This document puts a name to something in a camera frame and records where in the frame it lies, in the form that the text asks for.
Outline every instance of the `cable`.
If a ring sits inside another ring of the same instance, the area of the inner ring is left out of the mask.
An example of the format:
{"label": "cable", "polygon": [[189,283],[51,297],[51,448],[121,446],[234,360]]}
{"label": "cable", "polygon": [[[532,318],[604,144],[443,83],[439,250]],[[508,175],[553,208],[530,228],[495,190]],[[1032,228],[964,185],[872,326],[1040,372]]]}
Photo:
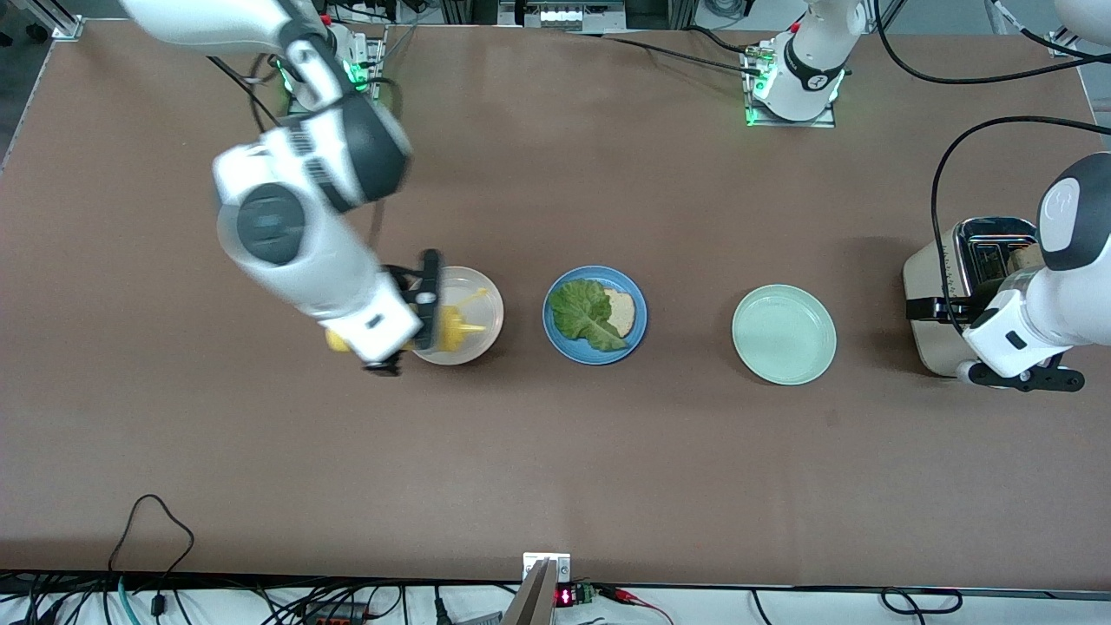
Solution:
{"label": "cable", "polygon": [[109,592],[109,577],[104,577],[104,593],[101,595],[102,605],[104,607],[104,623],[112,625],[112,615],[108,612],[108,592]]}
{"label": "cable", "polygon": [[283,623],[281,622],[281,618],[278,617],[278,606],[274,604],[273,601],[270,599],[270,595],[267,594],[267,592],[262,588],[262,584],[256,582],[254,586],[257,588],[256,592],[254,592],[254,594],[259,595],[260,597],[263,598],[263,601],[267,602],[267,607],[270,608],[270,615],[273,617],[274,624],[276,625],[283,625]]}
{"label": "cable", "polygon": [[[905,601],[907,604],[910,605],[910,609],[895,607],[891,605],[891,602],[888,601],[888,595],[892,593],[902,597],[903,601]],[[889,611],[895,614],[901,614],[903,616],[917,616],[919,625],[925,625],[927,614],[933,614],[933,615],[952,614],[964,605],[964,596],[961,595],[960,591],[941,591],[930,594],[957,597],[957,603],[949,607],[923,609],[919,607],[917,603],[914,603],[914,599],[911,598],[910,594],[908,594],[905,591],[901,588],[894,588],[894,587],[883,588],[882,591],[880,591],[880,601],[883,603],[883,607],[888,608]]]}
{"label": "cable", "polygon": [[352,4],[353,4],[353,2],[348,2],[347,4],[343,4],[343,3],[340,3],[340,2],[336,2],[337,7],[341,7],[343,9],[347,9],[347,10],[351,11],[352,13],[357,13],[357,14],[360,14],[360,16],[367,16],[368,18],[378,18],[380,20],[386,20],[386,21],[388,21],[390,23],[398,23],[397,21],[391,20],[390,18],[388,18],[388,17],[381,14],[381,13],[371,13],[370,11],[363,11],[361,9],[356,9],[356,8],[352,7]]}
{"label": "cable", "polygon": [[181,603],[181,594],[178,593],[177,588],[173,589],[173,601],[178,604],[178,609],[181,611],[181,618],[186,621],[186,625],[193,625],[193,621],[189,618],[189,613],[186,612],[186,604]]}
{"label": "cable", "polygon": [[702,63],[711,67],[717,67],[721,69],[728,69],[730,71],[739,71],[741,73],[749,73],[752,75],[759,75],[760,71],[753,68],[744,68],[741,65],[731,65],[729,63],[722,63],[719,61],[711,61],[710,59],[702,59],[699,57],[692,57],[690,54],[684,54],[682,52],[675,52],[674,50],[668,50],[665,48],[659,48],[650,43],[641,43],[640,41],[632,41],[631,39],[620,39],[618,37],[607,37],[605,41],[617,41],[618,43],[627,43],[629,46],[635,46],[638,48],[643,48],[645,50],[651,50],[652,52],[660,52],[661,54],[668,54],[669,57],[675,57],[677,59],[683,59],[687,61]]}
{"label": "cable", "polygon": [[388,614],[397,609],[399,605],[401,605],[401,586],[398,586],[398,598],[393,599],[393,604],[390,607],[386,608],[386,612],[381,614],[369,614],[370,599],[374,598],[374,593],[377,593],[379,588],[381,588],[381,586],[377,586],[373,591],[371,591],[370,598],[367,599],[367,612],[368,612],[367,621],[377,621],[379,618],[382,618],[383,616],[387,616]]}
{"label": "cable", "polygon": [[166,502],[163,502],[161,497],[154,495],[153,493],[147,493],[146,495],[136,500],[136,503],[131,505],[131,512],[128,514],[128,523],[127,525],[123,526],[123,534],[120,534],[120,540],[116,542],[116,546],[112,548],[112,554],[108,556],[108,572],[109,573],[116,572],[116,558],[119,557],[120,555],[120,550],[123,547],[123,542],[128,540],[128,533],[131,532],[131,524],[134,523],[136,512],[139,510],[139,505],[142,504],[143,501],[146,500],[154,500],[154,502],[157,502],[158,505],[162,507],[162,512],[166,513],[167,518],[169,518],[174,525],[180,527],[181,531],[186,533],[186,536],[189,537],[189,544],[186,545],[186,551],[181,552],[181,555],[178,556],[178,560],[173,561],[173,564],[171,564],[170,567],[166,569],[166,573],[162,574],[162,579],[166,579],[166,577],[170,575],[170,573],[172,573],[173,569],[177,568],[179,564],[181,564],[181,561],[186,560],[186,556],[189,555],[189,552],[193,551],[193,543],[197,542],[197,536],[193,535],[193,531],[190,530],[188,525],[181,523],[181,521],[178,517],[173,516],[173,513],[170,512],[170,508],[166,505]]}
{"label": "cable", "polygon": [[1045,123],[1050,125],[1064,125],[1067,128],[1075,128],[1078,130],[1087,130],[1089,132],[1111,135],[1111,128],[1098,125],[1095,123],[1073,121],[1071,119],[1062,119],[1059,117],[1017,114],[997,117],[982,123],[978,123],[962,132],[960,137],[954,139],[953,142],[949,144],[949,148],[947,148],[945,152],[941,155],[941,161],[938,163],[937,171],[933,173],[933,184],[930,188],[930,220],[933,224],[933,243],[938,250],[938,266],[941,270],[941,295],[945,300],[945,316],[949,317],[949,323],[957,331],[957,334],[964,334],[964,329],[962,329],[960,323],[957,322],[957,316],[953,314],[953,303],[949,295],[949,275],[945,273],[945,252],[944,245],[941,242],[941,226],[938,224],[938,188],[941,184],[941,173],[945,170],[945,163],[949,162],[949,157],[953,154],[957,147],[973,133],[979,132],[984,128],[991,128],[992,125],[999,125],[1002,123]]}
{"label": "cable", "polygon": [[[173,569],[177,568],[179,564],[181,564],[181,561],[186,560],[186,556],[188,556],[189,553],[193,551],[193,544],[197,542],[197,537],[193,535],[193,531],[190,530],[188,525],[182,523],[181,520],[179,520],[178,517],[173,516],[173,513],[170,512],[169,506],[166,505],[166,502],[163,502],[161,497],[154,495],[153,493],[148,493],[136,500],[134,504],[131,505],[131,512],[128,514],[128,523],[127,525],[123,526],[123,533],[120,534],[120,540],[117,541],[116,547],[112,548],[112,554],[108,556],[109,573],[114,572],[116,558],[119,557],[120,550],[123,548],[123,543],[128,540],[128,534],[131,532],[131,524],[134,523],[136,513],[139,511],[139,506],[143,503],[144,500],[153,500],[154,502],[157,502],[158,505],[162,507],[162,512],[166,514],[167,518],[169,518],[174,525],[180,527],[182,532],[186,533],[186,536],[188,536],[189,538],[189,542],[186,544],[186,550],[181,552],[181,555],[178,556],[178,560],[173,561],[173,563],[169,566],[169,568],[167,568],[166,572],[162,573],[162,575],[158,578],[158,582],[156,584],[156,592],[154,592],[156,598],[151,605],[151,615],[154,617],[154,623],[160,624],[162,614],[166,611],[166,598],[162,596],[162,584],[166,582],[167,577],[169,577],[170,574],[173,573]],[[121,593],[120,601],[123,603],[124,612],[128,613],[128,618],[132,621],[132,625],[138,625],[138,623],[136,623],[134,613],[131,609],[131,604],[128,603],[127,597],[122,595],[123,592],[122,576],[119,579],[118,588],[119,592]],[[178,599],[178,607],[181,609],[182,616],[184,616],[186,622],[188,623],[189,617],[184,614],[184,606],[182,606],[181,598],[178,597],[177,592],[174,592],[174,597]]]}
{"label": "cable", "polygon": [[116,584],[116,592],[120,596],[120,604],[123,605],[123,613],[128,615],[128,621],[131,625],[141,625],[139,618],[136,617],[136,611],[131,609],[131,602],[128,601],[128,592],[123,589],[123,576],[120,576],[120,581]]}
{"label": "cable", "polygon": [[1014,13],[1012,13],[1009,10],[1007,10],[1007,7],[1004,7],[1003,3],[1000,2],[1000,0],[991,0],[991,3],[994,4],[995,9],[999,11],[999,14],[1002,16],[1004,20],[1007,20],[1008,22],[1010,22],[1011,26],[1013,26],[1014,28],[1017,28],[1018,31],[1023,37],[1025,37],[1027,39],[1033,41],[1034,43],[1039,43],[1039,44],[1044,46],[1044,47],[1047,47],[1047,48],[1049,48],[1051,50],[1057,50],[1058,52],[1061,52],[1062,54],[1068,54],[1070,57],[1075,57],[1078,59],[1088,59],[1088,60],[1092,60],[1093,62],[1108,62],[1107,60],[1100,60],[1095,54],[1089,54],[1087,52],[1081,52],[1080,50],[1073,50],[1072,48],[1067,48],[1067,47],[1061,46],[1060,43],[1058,43],[1055,41],[1050,41],[1049,39],[1045,39],[1043,37],[1039,37],[1037,34],[1034,34],[1033,32],[1030,32],[1030,29],[1027,28],[1027,27],[1024,27],[1024,26],[1022,26],[1021,23],[1019,23],[1019,19],[1014,17]]}
{"label": "cable", "polygon": [[710,30],[729,30],[730,28],[733,28],[734,26],[739,24],[741,22],[741,20],[743,20],[743,19],[744,19],[744,16],[741,16],[741,17],[737,18],[735,20],[731,21],[731,22],[725,22],[725,23],[723,23],[721,26],[715,26],[715,27],[711,28]]}
{"label": "cable", "polygon": [[764,622],[764,625],[771,625],[771,619],[768,618],[768,614],[763,611],[763,605],[760,604],[760,595],[755,591],[749,591],[752,593],[752,601],[757,604],[757,612],[760,613],[760,619]]}
{"label": "cable", "polygon": [[[344,586],[350,586],[350,582],[348,579],[343,579],[339,583],[332,583],[327,586],[317,587],[306,596],[282,606],[280,609],[278,609],[278,614],[284,612],[290,616],[296,616],[296,617],[303,616],[303,609],[308,607],[310,603],[316,601],[323,601],[324,597],[327,597],[330,593],[333,593],[338,589],[342,589]],[[278,625],[280,625],[280,622],[276,619],[276,616],[277,615],[268,616],[266,619],[262,621],[260,625],[267,625],[271,621],[274,621]]]}
{"label": "cable", "polygon": [[406,625],[409,625],[409,588],[403,585],[398,588],[401,591],[401,615],[406,619]]}
{"label": "cable", "polygon": [[77,623],[78,616],[81,615],[81,608],[84,607],[84,602],[89,601],[89,597],[92,596],[92,591],[93,591],[92,588],[89,588],[88,591],[84,592],[83,595],[81,595],[81,601],[77,602],[77,606],[73,608],[73,613],[70,614],[66,618],[66,621],[62,622],[62,625],[71,625],[72,623]]}
{"label": "cable", "polygon": [[[875,14],[882,13],[880,10],[880,0],[872,0],[872,6]],[[1060,71],[1062,69],[1070,69],[1074,67],[1087,65],[1094,62],[1107,62],[1111,61],[1111,53],[1099,54],[1097,57],[1090,57],[1084,59],[1078,59],[1075,61],[1067,61],[1063,63],[1057,63],[1054,65],[1043,67],[1039,69],[1031,69],[1027,71],[1020,71],[1015,73],[1004,73],[1001,75],[987,75],[983,78],[938,78],[935,75],[930,75],[928,73],[922,73],[917,69],[907,64],[899,54],[895,53],[894,49],[891,48],[891,42],[888,41],[887,27],[883,26],[883,20],[875,20],[875,32],[880,36],[880,42],[883,44],[883,49],[887,50],[888,56],[894,61],[897,65],[900,67],[907,73],[918,78],[919,80],[924,80],[927,82],[932,82],[934,84],[991,84],[994,82],[1005,82],[1008,80],[1018,80],[1021,78],[1030,78],[1033,75],[1042,75],[1044,73],[1051,73],[1054,71]]]}
{"label": "cable", "polygon": [[635,605],[639,605],[640,607],[647,607],[649,609],[654,609],[655,612],[659,612],[661,615],[663,615],[664,618],[668,619],[668,625],[675,625],[675,622],[671,619],[671,616],[667,612],[663,612],[662,609],[655,607],[654,605],[643,599],[640,599],[640,603]]}
{"label": "cable", "polygon": [[[270,82],[280,73],[280,70],[277,67],[271,65],[270,73],[268,73],[262,78],[258,77],[259,70],[262,69],[263,62],[266,61],[267,63],[269,63],[272,61],[272,59],[274,59],[273,54],[259,54],[254,57],[254,61],[251,62],[251,72],[248,75],[247,80],[251,93],[254,93],[256,87],[258,87],[259,84],[266,84],[267,82]],[[248,102],[250,103],[251,108],[251,119],[254,120],[254,125],[259,129],[259,133],[266,132],[267,129],[264,125],[262,125],[262,118],[259,117],[258,98],[253,97],[248,98]]]}
{"label": "cable", "polygon": [[615,601],[623,605],[632,605],[637,607],[647,607],[648,609],[660,613],[664,618],[668,619],[668,625],[675,625],[675,622],[671,619],[671,615],[667,612],[660,609],[659,607],[645,602],[644,599],[638,597],[637,595],[625,591],[623,588],[614,588],[613,586],[608,586],[603,584],[593,584],[594,589],[601,596]]}
{"label": "cable", "polygon": [[359,591],[361,591],[362,588],[363,587],[352,587],[352,588],[349,588],[346,593],[343,593],[342,595],[340,595],[338,598],[334,598],[331,602],[328,602],[328,603],[334,603],[336,605],[333,605],[331,612],[328,613],[328,616],[324,618],[324,623],[333,623],[332,619],[336,617],[336,613],[339,612],[339,609],[341,607],[343,607],[347,604],[347,602],[349,602],[349,601],[351,602],[351,614],[353,615],[354,614],[354,595]]}
{"label": "cable", "polygon": [[440,596],[440,585],[437,584],[432,588],[436,595],[432,601],[432,605],[436,607],[436,625],[453,625],[451,615],[448,614],[448,606],[443,605],[443,597]]}
{"label": "cable", "polygon": [[401,85],[398,84],[397,80],[393,80],[392,78],[386,78],[383,75],[378,75],[374,78],[368,78],[366,82],[356,83],[356,87],[358,88],[361,84],[386,84],[387,87],[389,87],[390,92],[393,94],[393,97],[390,99],[391,100],[390,103],[393,104],[392,107],[390,107],[390,112],[393,113],[393,117],[397,118],[401,117],[401,111],[404,110],[404,99],[401,97]]}
{"label": "cable", "polygon": [[422,13],[418,13],[418,14],[413,16],[413,21],[409,22],[409,24],[408,24],[409,26],[409,30],[407,30],[406,33],[402,34],[400,39],[398,39],[397,43],[394,43],[393,46],[390,46],[390,49],[387,50],[384,54],[382,54],[382,61],[381,61],[382,63],[386,62],[386,59],[389,59],[391,56],[393,56],[393,52],[398,51],[398,49],[401,48],[402,43],[404,43],[410,37],[412,37],[413,32],[417,31],[417,24],[419,24],[421,22],[421,20],[423,20],[427,17],[428,16],[422,14]]}
{"label": "cable", "polygon": [[683,30],[690,30],[692,32],[700,32],[700,33],[709,37],[710,41],[713,41],[719,47],[724,48],[725,50],[729,50],[730,52],[737,52],[738,54],[743,54],[744,53],[744,49],[751,47],[751,44],[750,46],[733,46],[731,43],[727,43],[722,38],[718,37],[718,33],[715,33],[714,31],[712,31],[710,29],[702,28],[700,26],[689,26],[689,27],[684,28]]}
{"label": "cable", "polygon": [[270,121],[273,122],[274,125],[281,125],[281,123],[278,123],[278,118],[276,118],[274,114],[270,112],[270,109],[268,109],[267,105],[262,103],[262,100],[260,100],[259,97],[254,94],[254,90],[251,89],[251,87],[243,80],[243,77],[236,73],[236,71],[232,70],[230,67],[228,67],[228,63],[223,62],[223,60],[220,59],[219,57],[208,57],[208,60],[212,61],[212,64],[220,68],[220,71],[226,73],[228,78],[230,78],[236,84],[238,84],[239,88],[242,89],[260,109],[262,109],[262,112],[264,112],[267,117],[270,118]]}

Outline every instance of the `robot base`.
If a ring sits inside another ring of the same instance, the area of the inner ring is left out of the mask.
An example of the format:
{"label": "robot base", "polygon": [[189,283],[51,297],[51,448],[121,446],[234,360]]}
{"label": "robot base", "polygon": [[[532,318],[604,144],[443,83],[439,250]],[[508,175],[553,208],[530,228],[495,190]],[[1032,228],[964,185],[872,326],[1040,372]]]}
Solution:
{"label": "robot base", "polygon": [[760,71],[760,75],[744,73],[741,77],[741,87],[744,91],[745,124],[787,125],[795,128],[833,128],[835,125],[835,119],[833,117],[833,102],[837,99],[837,85],[840,84],[841,79],[844,78],[844,72],[842,72],[841,77],[838,78],[835,81],[837,83],[830,87],[832,90],[831,94],[824,94],[824,91],[822,91],[822,98],[827,99],[825,108],[812,119],[801,121],[785,119],[772,112],[767,102],[761,100],[760,94],[762,93],[762,97],[768,95],[768,92],[771,90],[772,81],[777,80],[780,71],[782,71],[781,69],[775,68],[775,59],[781,57],[783,53],[783,40],[780,40],[780,38],[784,34],[788,33],[783,33],[775,39],[761,41],[760,46],[749,47],[740,54],[741,67]]}

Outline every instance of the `bread slice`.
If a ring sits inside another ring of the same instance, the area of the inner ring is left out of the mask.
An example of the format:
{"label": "bread slice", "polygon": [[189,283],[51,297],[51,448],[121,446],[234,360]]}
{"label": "bread slice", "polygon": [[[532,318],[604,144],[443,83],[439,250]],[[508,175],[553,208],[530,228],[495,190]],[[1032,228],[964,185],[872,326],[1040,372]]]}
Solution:
{"label": "bread slice", "polygon": [[621,339],[624,339],[632,332],[632,323],[637,319],[637,304],[633,303],[632,295],[627,292],[605,289],[605,294],[610,295],[610,325],[618,330]]}

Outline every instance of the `plate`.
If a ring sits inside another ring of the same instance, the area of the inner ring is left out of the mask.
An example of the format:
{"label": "plate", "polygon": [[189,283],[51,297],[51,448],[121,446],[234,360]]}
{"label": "plate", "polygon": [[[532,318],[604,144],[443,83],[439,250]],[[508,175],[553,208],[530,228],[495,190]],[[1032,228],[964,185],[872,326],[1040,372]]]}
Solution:
{"label": "plate", "polygon": [[[637,309],[637,319],[633,320],[629,336],[624,337],[627,344],[624,350],[600,352],[591,347],[587,340],[578,339],[571,341],[556,329],[556,320],[552,315],[551,306],[548,305],[548,298],[551,296],[556,289],[572,280],[594,280],[601,282],[603,288],[627,292],[632,295],[632,301]],[[640,292],[640,288],[637,286],[637,283],[629,275],[611,266],[589,264],[563,273],[548,289],[548,294],[544,295],[543,320],[544,333],[548,335],[548,341],[552,342],[552,345],[556,346],[556,350],[560,354],[583,365],[609,365],[632,354],[633,350],[637,350],[637,346],[640,345],[641,340],[644,339],[644,333],[648,331],[648,302],[644,301],[644,295]]]}
{"label": "plate", "polygon": [[[484,294],[472,296],[480,289]],[[486,332],[468,335],[456,352],[421,350],[413,352],[433,365],[462,365],[482,354],[498,341],[506,319],[506,305],[501,292],[493,280],[469,266],[444,266],[440,271],[440,302],[444,305],[464,303],[459,308],[463,321],[476,326],[486,326]]]}
{"label": "plate", "polygon": [[737,305],[733,346],[753,374],[793,386],[825,373],[837,352],[837,330],[814,295],[789,284],[768,284]]}

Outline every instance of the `floor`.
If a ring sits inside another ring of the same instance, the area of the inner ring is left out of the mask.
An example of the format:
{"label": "floor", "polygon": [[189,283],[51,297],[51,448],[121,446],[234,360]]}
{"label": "floor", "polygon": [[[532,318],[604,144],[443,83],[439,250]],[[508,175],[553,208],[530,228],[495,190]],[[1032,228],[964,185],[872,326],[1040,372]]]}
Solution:
{"label": "floor", "polygon": [[[399,592],[392,587],[381,588],[371,596],[371,589],[358,593],[360,606],[367,602],[376,615],[377,625],[433,625],[438,623],[433,591],[428,586],[410,586],[406,591],[407,601],[396,606]],[[592,603],[556,611],[554,625],[797,625],[821,623],[822,625],[912,625],[913,616],[894,614],[883,608],[879,597],[872,593],[825,593],[789,592],[782,589],[760,591],[760,603],[767,621],[757,612],[752,595],[737,588],[635,588],[641,599],[665,611],[665,621],[659,613],[635,606],[620,605],[597,598]],[[139,623],[149,624],[147,616],[153,592],[131,594],[128,603],[138,616]],[[506,611],[513,598],[504,591],[491,586],[444,586],[442,599],[448,617],[460,625],[472,619]],[[304,592],[279,589],[270,593],[278,604],[286,604]],[[191,625],[270,625],[272,619],[267,603],[252,591],[183,591],[181,601],[188,611]],[[895,607],[898,597],[892,597]],[[954,604],[952,599],[919,595],[917,602],[923,609],[937,609]],[[59,615],[69,621],[76,609],[77,599],[66,604]],[[188,625],[181,609],[170,598],[169,609],[161,617],[163,625]],[[100,597],[93,595],[90,605],[82,611],[73,625],[104,625],[104,613]],[[108,597],[107,607],[111,623],[127,623],[116,593]],[[0,604],[0,623],[19,622],[27,615],[26,601]],[[944,616],[930,615],[930,625],[1098,625],[1111,619],[1111,603],[1103,601],[1068,601],[1050,598],[1010,597],[965,597],[957,612]]]}
{"label": "floor", "polygon": [[[88,18],[124,17],[117,0],[60,0],[74,14]],[[1051,2],[1044,0],[1008,0],[1008,8],[1031,30],[1048,32],[1059,22]],[[778,30],[805,10],[803,0],[760,0],[752,13],[740,22],[714,16],[699,7],[697,22],[708,28],[727,27],[743,30]],[[32,42],[23,32],[29,16],[14,16],[4,30],[16,40],[10,48],[0,48],[0,148],[7,152],[16,134],[20,115],[46,59],[48,46]],[[899,33],[990,33],[981,0],[924,1],[909,0],[891,27]],[[1100,51],[1085,47],[1085,51]],[[1095,110],[1097,121],[1111,123],[1111,67],[1094,64],[1083,68],[1082,75]]]}

